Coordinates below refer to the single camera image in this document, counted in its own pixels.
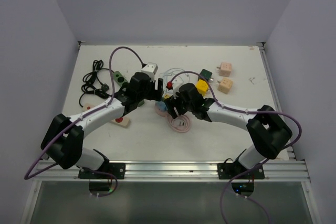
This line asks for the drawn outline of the yellow charger cube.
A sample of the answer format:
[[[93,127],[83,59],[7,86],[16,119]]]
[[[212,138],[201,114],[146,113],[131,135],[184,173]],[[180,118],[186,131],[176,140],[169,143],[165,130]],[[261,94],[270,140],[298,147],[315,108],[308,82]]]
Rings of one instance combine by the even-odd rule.
[[[171,95],[169,95],[169,94],[165,94],[164,96],[163,96],[163,101],[165,101],[166,99],[168,99],[168,98],[170,98],[171,97]]]

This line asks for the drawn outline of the blue charger cube front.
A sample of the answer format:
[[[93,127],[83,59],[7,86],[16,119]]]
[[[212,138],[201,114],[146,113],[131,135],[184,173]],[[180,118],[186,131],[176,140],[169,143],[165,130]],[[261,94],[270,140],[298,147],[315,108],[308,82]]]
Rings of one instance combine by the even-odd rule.
[[[167,110],[167,107],[166,107],[166,105],[163,101],[158,101],[158,102],[155,103],[155,105],[157,106],[157,108],[160,111],[166,111]]]

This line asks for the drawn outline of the pink round charging base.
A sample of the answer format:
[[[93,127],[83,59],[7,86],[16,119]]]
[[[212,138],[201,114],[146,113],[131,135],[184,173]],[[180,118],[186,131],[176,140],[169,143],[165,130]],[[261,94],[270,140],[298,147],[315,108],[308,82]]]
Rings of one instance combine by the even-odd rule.
[[[169,115],[167,111],[167,106],[163,101],[156,101],[154,109],[159,116],[165,117]]]

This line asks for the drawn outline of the green power strip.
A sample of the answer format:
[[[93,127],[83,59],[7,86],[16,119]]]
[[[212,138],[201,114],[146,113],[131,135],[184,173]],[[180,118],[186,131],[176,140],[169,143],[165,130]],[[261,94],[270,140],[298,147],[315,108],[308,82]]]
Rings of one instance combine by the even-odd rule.
[[[114,94],[111,105],[123,107],[125,113],[129,113],[144,105],[144,100],[139,89],[140,81],[137,79],[139,75],[137,73],[130,81],[119,71],[115,71],[112,76],[119,86],[119,90]]]

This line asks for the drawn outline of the yellow cube adapter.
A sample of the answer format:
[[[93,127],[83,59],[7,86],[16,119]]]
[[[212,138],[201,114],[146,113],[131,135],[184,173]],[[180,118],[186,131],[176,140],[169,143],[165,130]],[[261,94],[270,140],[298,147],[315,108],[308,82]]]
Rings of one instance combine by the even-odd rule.
[[[196,84],[196,89],[204,97],[209,90],[209,86],[204,80],[199,79]]]

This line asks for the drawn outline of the beige power strip red sockets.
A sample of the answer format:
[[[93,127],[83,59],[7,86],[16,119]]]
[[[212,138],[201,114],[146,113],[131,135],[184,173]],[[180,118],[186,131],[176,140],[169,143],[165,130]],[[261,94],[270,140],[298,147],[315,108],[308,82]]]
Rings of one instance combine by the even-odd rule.
[[[90,110],[94,107],[95,107],[95,105],[93,105],[93,104],[85,103],[82,107],[82,112]],[[117,126],[120,126],[120,127],[123,127],[123,128],[128,128],[131,124],[131,120],[128,117],[124,116],[122,118],[114,119],[114,120],[110,121],[110,123],[114,124],[114,125],[117,125]]]

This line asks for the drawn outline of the dark green cube adapter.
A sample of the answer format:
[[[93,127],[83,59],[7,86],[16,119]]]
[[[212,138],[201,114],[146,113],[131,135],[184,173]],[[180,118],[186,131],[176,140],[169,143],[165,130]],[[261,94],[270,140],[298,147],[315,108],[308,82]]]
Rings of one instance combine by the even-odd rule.
[[[213,82],[214,79],[212,77],[213,73],[209,70],[206,69],[202,69],[199,73],[199,77],[198,80],[203,80],[203,81],[207,81],[207,82]]]

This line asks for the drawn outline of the beige cube adapter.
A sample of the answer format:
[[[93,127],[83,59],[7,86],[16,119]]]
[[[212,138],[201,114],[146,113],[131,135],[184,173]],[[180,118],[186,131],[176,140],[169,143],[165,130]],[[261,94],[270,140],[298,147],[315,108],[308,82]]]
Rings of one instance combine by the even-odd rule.
[[[217,90],[220,91],[221,93],[228,94],[234,84],[234,82],[229,79],[224,77],[222,80],[217,80]]]

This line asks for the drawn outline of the pink cube adapter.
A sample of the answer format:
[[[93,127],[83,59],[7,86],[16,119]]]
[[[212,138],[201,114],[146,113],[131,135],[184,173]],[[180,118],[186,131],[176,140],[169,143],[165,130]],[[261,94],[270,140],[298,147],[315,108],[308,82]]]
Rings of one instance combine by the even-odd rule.
[[[220,65],[216,67],[216,69],[220,76],[229,77],[232,72],[233,66],[229,62],[221,62]]]

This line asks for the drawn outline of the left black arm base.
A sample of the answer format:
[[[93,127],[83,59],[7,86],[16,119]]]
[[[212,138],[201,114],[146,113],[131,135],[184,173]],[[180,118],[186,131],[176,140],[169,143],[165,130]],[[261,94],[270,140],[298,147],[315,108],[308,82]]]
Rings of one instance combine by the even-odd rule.
[[[96,198],[110,196],[118,187],[118,179],[124,179],[126,164],[110,162],[98,150],[83,150],[80,160],[76,163],[80,169],[79,179],[106,179],[106,182],[89,182],[89,191]]]

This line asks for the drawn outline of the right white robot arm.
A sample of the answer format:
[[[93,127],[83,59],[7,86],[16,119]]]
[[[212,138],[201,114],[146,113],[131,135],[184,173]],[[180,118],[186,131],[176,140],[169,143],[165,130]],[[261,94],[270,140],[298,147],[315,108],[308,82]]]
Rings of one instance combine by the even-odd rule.
[[[199,120],[225,123],[249,133],[252,146],[235,160],[234,172],[240,178],[250,175],[263,160],[275,159],[292,137],[291,129],[268,105],[252,110],[228,107],[214,98],[204,98],[192,83],[168,82],[166,87],[173,91],[164,100],[172,118],[190,112]]]

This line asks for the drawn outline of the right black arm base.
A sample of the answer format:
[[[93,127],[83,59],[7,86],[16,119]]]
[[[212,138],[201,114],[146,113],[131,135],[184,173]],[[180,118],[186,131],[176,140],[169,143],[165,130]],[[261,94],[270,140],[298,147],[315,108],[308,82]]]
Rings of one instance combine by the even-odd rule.
[[[234,193],[250,196],[255,190],[255,180],[265,179],[265,174],[263,167],[261,167],[232,180],[232,178],[244,173],[246,170],[238,160],[233,161],[231,158],[217,163],[218,179],[230,181],[229,187],[232,188]]]

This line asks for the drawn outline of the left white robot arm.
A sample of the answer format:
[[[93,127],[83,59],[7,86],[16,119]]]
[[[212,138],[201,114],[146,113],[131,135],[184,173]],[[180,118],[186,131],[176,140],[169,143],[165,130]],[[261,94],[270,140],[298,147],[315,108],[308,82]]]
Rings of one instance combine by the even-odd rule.
[[[77,115],[54,117],[41,149],[63,169],[76,165],[90,169],[97,178],[104,178],[109,172],[107,158],[84,148],[83,140],[99,127],[135,110],[140,101],[160,101],[162,96],[163,79],[155,81],[146,73],[136,72],[128,84],[100,105]]]

